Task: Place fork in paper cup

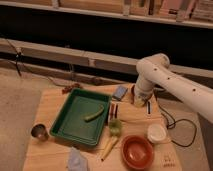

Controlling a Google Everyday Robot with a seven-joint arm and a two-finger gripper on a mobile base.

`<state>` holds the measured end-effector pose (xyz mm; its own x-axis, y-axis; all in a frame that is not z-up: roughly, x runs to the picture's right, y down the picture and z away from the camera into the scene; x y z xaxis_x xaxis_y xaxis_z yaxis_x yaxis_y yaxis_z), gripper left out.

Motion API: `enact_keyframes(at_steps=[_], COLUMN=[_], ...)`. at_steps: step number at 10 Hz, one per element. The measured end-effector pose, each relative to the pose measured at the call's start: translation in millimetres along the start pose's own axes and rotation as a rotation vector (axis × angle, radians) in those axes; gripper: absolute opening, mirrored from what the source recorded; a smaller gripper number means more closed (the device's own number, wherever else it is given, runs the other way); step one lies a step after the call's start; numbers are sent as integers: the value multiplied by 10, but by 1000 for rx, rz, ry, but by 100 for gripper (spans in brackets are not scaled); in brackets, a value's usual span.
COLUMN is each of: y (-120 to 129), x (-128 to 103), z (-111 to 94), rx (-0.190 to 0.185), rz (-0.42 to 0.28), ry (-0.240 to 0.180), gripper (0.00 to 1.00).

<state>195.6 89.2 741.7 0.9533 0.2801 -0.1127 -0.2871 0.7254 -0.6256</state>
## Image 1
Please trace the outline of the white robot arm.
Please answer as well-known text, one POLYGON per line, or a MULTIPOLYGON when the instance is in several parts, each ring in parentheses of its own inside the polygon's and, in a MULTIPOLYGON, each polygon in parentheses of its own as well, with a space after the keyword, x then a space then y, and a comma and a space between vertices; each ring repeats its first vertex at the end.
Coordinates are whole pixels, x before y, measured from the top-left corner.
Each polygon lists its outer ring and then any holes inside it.
POLYGON ((169 65, 169 58, 162 53, 137 62, 134 104, 143 106, 152 97, 154 86, 159 85, 213 123, 213 89, 171 72, 169 65))

